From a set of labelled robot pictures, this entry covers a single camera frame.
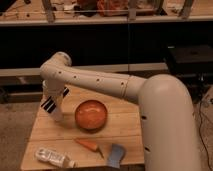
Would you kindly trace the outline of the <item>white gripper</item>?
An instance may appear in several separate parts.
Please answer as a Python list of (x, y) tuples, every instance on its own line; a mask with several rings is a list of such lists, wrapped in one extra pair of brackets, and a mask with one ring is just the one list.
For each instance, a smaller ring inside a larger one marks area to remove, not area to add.
[(41, 104), (41, 107), (51, 114), (69, 93), (69, 89), (65, 87), (64, 83), (50, 80), (44, 80), (42, 88), (45, 101)]

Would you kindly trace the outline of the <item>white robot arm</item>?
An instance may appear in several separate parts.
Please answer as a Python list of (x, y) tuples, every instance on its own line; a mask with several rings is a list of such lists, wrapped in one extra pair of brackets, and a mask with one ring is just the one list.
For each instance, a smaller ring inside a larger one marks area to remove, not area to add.
[(168, 74), (148, 79), (126, 74), (75, 69), (71, 57), (55, 53), (40, 67), (43, 92), (63, 118), (62, 93), (67, 84), (124, 99), (139, 107), (146, 171), (202, 171), (194, 107), (186, 86)]

